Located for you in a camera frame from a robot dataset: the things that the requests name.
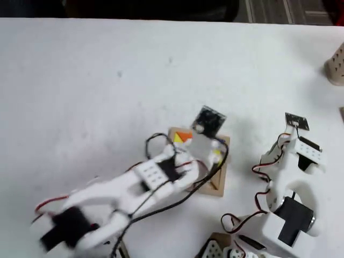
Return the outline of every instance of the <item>circuit board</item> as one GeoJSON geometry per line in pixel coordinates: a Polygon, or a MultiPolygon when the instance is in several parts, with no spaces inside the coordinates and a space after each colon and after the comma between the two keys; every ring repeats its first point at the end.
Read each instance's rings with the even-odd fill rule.
{"type": "Polygon", "coordinates": [[[299,129],[309,131],[308,122],[305,117],[299,117],[295,114],[285,113],[285,122],[290,126],[297,126],[299,129]]]}
{"type": "Polygon", "coordinates": [[[192,128],[198,131],[196,127],[201,126],[201,134],[208,138],[214,138],[225,120],[226,116],[223,114],[211,109],[208,106],[203,106],[195,121],[192,123],[192,128]]]}

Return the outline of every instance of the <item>black plastic part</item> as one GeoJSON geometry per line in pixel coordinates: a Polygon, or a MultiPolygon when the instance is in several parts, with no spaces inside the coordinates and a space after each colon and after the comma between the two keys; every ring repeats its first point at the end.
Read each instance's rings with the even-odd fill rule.
{"type": "Polygon", "coordinates": [[[305,156],[302,156],[302,155],[299,154],[299,162],[297,164],[299,169],[301,169],[302,171],[306,171],[306,169],[312,163],[316,164],[314,161],[310,160],[308,157],[305,157],[305,156]]]}
{"type": "Polygon", "coordinates": [[[306,139],[302,136],[299,137],[299,140],[309,146],[311,146],[312,148],[316,149],[317,151],[320,151],[320,146],[315,144],[314,142],[310,141],[309,139],[306,139]]]}
{"type": "Polygon", "coordinates": [[[296,200],[285,197],[282,206],[274,214],[285,220],[278,239],[292,246],[299,231],[308,231],[314,212],[296,200]]]}
{"type": "Polygon", "coordinates": [[[298,128],[309,131],[308,122],[305,117],[299,117],[295,114],[285,113],[285,122],[287,125],[295,126],[294,122],[298,123],[298,128]]]}
{"type": "Polygon", "coordinates": [[[55,224],[54,228],[41,238],[47,252],[63,241],[68,247],[74,248],[86,233],[99,228],[99,225],[91,224],[75,206],[54,216],[52,221],[55,224]]]}
{"type": "Polygon", "coordinates": [[[245,243],[247,243],[248,245],[252,246],[253,248],[255,248],[256,250],[263,250],[266,247],[264,245],[262,245],[261,243],[257,242],[256,240],[253,240],[252,238],[249,238],[245,235],[239,235],[239,239],[241,239],[242,241],[244,241],[245,243]]]}
{"type": "Polygon", "coordinates": [[[208,138],[214,138],[225,120],[226,116],[223,114],[208,106],[203,106],[195,121],[192,123],[192,128],[196,130],[197,125],[202,125],[204,128],[202,134],[208,138]]]}
{"type": "Polygon", "coordinates": [[[144,190],[144,192],[148,192],[150,190],[145,181],[141,182],[141,187],[144,190]]]}
{"type": "Polygon", "coordinates": [[[165,172],[168,179],[174,182],[181,178],[181,175],[176,171],[174,157],[168,160],[161,161],[157,165],[165,172]]]}

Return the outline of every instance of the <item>colored block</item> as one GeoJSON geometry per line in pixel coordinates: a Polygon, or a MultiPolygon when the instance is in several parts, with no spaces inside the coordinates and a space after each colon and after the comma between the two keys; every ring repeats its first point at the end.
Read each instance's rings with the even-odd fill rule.
{"type": "Polygon", "coordinates": [[[177,133],[174,134],[173,142],[180,142],[183,143],[183,140],[179,137],[177,133]]]}
{"type": "Polygon", "coordinates": [[[182,139],[183,142],[186,142],[188,139],[192,138],[192,133],[182,133],[182,132],[177,132],[179,137],[182,139]]]}

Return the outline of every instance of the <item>floor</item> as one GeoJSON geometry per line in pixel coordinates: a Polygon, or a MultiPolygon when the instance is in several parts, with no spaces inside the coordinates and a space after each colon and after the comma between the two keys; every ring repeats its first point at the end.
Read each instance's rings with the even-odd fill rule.
{"type": "Polygon", "coordinates": [[[335,0],[241,0],[234,21],[333,25],[335,10],[335,0]]]}

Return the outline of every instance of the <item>red wire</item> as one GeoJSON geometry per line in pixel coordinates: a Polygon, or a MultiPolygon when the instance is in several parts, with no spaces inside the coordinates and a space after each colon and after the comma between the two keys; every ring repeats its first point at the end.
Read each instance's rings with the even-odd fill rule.
{"type": "Polygon", "coordinates": [[[244,249],[242,249],[242,247],[241,246],[239,246],[239,244],[236,242],[236,241],[234,241],[234,243],[236,244],[236,246],[243,252],[243,256],[242,256],[242,258],[245,258],[246,257],[246,252],[244,251],[244,249]]]}
{"type": "Polygon", "coordinates": [[[258,175],[265,176],[265,177],[267,178],[268,182],[271,181],[270,176],[269,176],[268,174],[266,174],[266,173],[263,173],[263,172],[260,172],[260,171],[255,170],[255,168],[257,168],[257,167],[267,167],[267,166],[276,164],[276,163],[281,159],[281,157],[282,157],[282,155],[283,155],[283,146],[284,146],[284,144],[290,143],[290,141],[285,141],[281,146],[279,146],[279,145],[278,145],[278,141],[279,141],[279,139],[280,139],[280,137],[281,137],[282,135],[290,135],[290,133],[281,133],[281,134],[278,136],[278,138],[277,138],[277,147],[278,147],[279,149],[281,149],[281,154],[278,156],[278,158],[277,158],[275,161],[273,161],[273,162],[261,163],[261,164],[254,165],[254,166],[252,167],[252,172],[253,172],[253,173],[256,173],[256,174],[258,174],[258,175]]]}
{"type": "Polygon", "coordinates": [[[185,162],[185,163],[183,163],[183,164],[181,164],[181,165],[179,165],[179,166],[176,166],[175,168],[180,168],[180,167],[182,167],[182,166],[191,164],[191,163],[193,163],[194,161],[197,161],[197,162],[198,162],[199,164],[201,164],[206,170],[208,170],[208,168],[206,167],[206,165],[204,164],[204,162],[201,161],[201,160],[191,160],[191,161],[185,162]]]}
{"type": "Polygon", "coordinates": [[[44,202],[40,203],[37,205],[37,207],[34,209],[35,213],[37,213],[38,215],[43,215],[45,214],[47,211],[40,211],[40,209],[47,205],[48,203],[51,202],[56,202],[57,200],[63,200],[63,199],[67,199],[69,197],[69,195],[64,195],[64,196],[60,196],[60,197],[55,197],[55,198],[51,198],[48,200],[45,200],[44,202]]]}
{"type": "Polygon", "coordinates": [[[270,192],[270,189],[268,189],[266,192],[258,192],[254,196],[254,201],[256,202],[256,206],[257,206],[258,210],[260,210],[260,211],[263,211],[263,210],[262,210],[262,207],[260,206],[260,203],[259,203],[259,200],[258,200],[258,195],[267,195],[268,192],[270,192]]]}
{"type": "Polygon", "coordinates": [[[255,213],[251,214],[251,215],[248,216],[246,219],[244,219],[244,220],[242,221],[242,223],[240,223],[239,226],[237,226],[235,229],[233,229],[233,230],[231,230],[231,231],[228,231],[228,230],[225,228],[225,226],[224,226],[224,223],[223,223],[223,218],[224,218],[224,216],[232,216],[232,217],[235,218],[235,219],[239,219],[239,218],[236,217],[235,215],[231,214],[231,213],[225,213],[225,214],[223,214],[222,217],[221,217],[222,228],[223,228],[224,231],[226,231],[228,234],[234,234],[234,233],[238,232],[239,230],[241,230],[241,228],[243,227],[243,225],[244,225],[250,218],[252,218],[252,217],[254,217],[254,216],[258,215],[258,214],[262,214],[262,213],[267,214],[267,212],[266,212],[266,211],[263,211],[263,210],[261,210],[261,211],[256,211],[255,213]]]}

